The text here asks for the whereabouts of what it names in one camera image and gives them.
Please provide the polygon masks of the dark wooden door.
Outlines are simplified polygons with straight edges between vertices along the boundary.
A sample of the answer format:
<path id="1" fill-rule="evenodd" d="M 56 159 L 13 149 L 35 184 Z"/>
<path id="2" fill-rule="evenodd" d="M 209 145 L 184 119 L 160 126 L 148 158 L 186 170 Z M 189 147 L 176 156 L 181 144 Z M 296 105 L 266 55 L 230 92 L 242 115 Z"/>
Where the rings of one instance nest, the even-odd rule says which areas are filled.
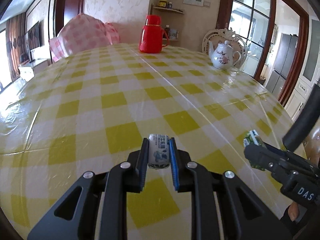
<path id="1" fill-rule="evenodd" d="M 54 35 L 75 16 L 83 13 L 84 0 L 55 0 L 54 9 Z"/>

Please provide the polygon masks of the green white snack packet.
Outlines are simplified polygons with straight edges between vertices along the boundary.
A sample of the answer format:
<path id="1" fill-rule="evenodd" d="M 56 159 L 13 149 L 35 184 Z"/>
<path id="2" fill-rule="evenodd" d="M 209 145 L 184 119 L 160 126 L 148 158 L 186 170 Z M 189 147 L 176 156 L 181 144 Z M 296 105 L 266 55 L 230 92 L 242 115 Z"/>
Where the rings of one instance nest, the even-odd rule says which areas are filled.
<path id="1" fill-rule="evenodd" d="M 259 134 L 256 132 L 255 129 L 248 131 L 243 139 L 244 147 L 246 147 L 250 144 L 262 146 L 262 147 L 266 148 L 265 143 L 261 140 Z M 249 164 L 252 168 L 255 168 L 260 171 L 265 171 L 265 169 L 262 166 L 253 163 L 251 160 L 249 161 Z"/>

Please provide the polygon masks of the pink checkered covered chair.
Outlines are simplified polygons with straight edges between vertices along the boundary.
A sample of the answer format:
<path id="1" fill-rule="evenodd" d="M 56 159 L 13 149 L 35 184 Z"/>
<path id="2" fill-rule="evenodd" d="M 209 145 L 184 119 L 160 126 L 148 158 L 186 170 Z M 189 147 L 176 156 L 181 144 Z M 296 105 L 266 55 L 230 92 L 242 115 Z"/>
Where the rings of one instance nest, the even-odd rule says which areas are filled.
<path id="1" fill-rule="evenodd" d="M 54 62 L 82 51 L 120 43 L 120 35 L 110 23 L 86 14 L 72 18 L 49 40 L 49 48 Z"/>

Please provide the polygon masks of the white tv cabinet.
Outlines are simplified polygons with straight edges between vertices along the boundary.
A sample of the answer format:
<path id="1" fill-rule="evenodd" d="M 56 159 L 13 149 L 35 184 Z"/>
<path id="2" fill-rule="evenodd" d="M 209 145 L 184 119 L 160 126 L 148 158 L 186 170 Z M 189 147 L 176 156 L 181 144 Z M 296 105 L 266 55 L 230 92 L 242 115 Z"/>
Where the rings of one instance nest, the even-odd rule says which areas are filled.
<path id="1" fill-rule="evenodd" d="M 20 64 L 18 70 L 20 71 L 20 77 L 25 81 L 30 81 L 36 74 L 42 72 L 50 65 L 48 59 L 38 59 L 33 62 L 26 62 Z"/>

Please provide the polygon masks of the grey refrigerator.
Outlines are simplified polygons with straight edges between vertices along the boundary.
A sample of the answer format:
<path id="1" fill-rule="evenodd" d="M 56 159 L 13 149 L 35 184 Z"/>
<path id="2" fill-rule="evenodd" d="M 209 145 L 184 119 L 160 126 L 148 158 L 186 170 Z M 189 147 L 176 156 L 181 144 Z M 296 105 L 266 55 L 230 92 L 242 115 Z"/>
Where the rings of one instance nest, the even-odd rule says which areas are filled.
<path id="1" fill-rule="evenodd" d="M 296 52 L 298 36 L 296 34 L 282 34 L 276 59 L 266 89 L 276 98 L 279 97 L 284 83 L 291 69 Z"/>

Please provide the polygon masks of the white ornate chair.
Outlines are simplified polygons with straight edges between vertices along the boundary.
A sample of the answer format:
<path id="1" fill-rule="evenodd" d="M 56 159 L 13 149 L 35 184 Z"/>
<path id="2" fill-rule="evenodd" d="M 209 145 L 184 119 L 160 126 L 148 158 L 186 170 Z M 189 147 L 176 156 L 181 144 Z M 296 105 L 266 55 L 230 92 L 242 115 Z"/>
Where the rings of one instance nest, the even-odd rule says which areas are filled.
<path id="1" fill-rule="evenodd" d="M 247 46 L 232 29 L 214 29 L 205 34 L 202 52 L 216 68 L 240 70 L 247 57 Z"/>

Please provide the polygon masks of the wooden corner shelf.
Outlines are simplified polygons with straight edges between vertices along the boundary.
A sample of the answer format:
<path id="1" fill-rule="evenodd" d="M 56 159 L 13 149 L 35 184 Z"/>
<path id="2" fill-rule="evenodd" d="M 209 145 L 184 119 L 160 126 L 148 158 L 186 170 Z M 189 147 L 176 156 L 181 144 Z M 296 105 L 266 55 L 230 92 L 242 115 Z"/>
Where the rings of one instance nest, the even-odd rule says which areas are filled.
<path id="1" fill-rule="evenodd" d="M 181 42 L 181 34 L 184 26 L 184 11 L 181 9 L 170 9 L 159 7 L 152 3 L 150 14 L 158 15 L 161 18 L 161 26 L 163 29 L 169 26 L 169 40 L 174 46 L 179 46 Z"/>

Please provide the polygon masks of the white floral teapot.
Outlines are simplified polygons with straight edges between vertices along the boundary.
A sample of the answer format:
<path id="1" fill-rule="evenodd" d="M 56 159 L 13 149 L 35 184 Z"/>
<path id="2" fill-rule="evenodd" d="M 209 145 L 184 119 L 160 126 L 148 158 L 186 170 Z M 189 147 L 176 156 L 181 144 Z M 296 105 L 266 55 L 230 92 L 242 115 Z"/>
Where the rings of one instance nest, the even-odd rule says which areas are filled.
<path id="1" fill-rule="evenodd" d="M 212 41 L 208 41 L 208 55 L 214 67 L 228 70 L 234 67 L 241 60 L 241 53 L 234 51 L 231 42 L 226 40 L 224 43 L 218 43 L 214 49 Z"/>

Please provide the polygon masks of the wall mounted television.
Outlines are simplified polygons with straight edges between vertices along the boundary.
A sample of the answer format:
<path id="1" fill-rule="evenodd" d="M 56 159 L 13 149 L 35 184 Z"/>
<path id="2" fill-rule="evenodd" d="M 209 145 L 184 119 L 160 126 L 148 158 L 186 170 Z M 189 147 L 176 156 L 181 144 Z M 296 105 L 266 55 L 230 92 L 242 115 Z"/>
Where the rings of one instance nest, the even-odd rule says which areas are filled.
<path id="1" fill-rule="evenodd" d="M 34 50 L 41 45 L 40 41 L 40 26 L 39 22 L 36 22 L 27 32 L 29 50 Z"/>

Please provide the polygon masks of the red thermos jug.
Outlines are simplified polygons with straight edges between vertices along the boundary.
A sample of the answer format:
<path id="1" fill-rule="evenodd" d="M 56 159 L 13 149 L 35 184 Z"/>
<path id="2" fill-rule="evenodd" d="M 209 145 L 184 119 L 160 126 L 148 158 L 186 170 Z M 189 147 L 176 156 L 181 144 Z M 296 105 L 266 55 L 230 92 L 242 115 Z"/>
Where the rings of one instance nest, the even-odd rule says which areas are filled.
<path id="1" fill-rule="evenodd" d="M 161 18 L 148 15 L 140 36 L 139 50 L 147 54 L 159 54 L 168 45 L 169 38 L 161 27 Z"/>

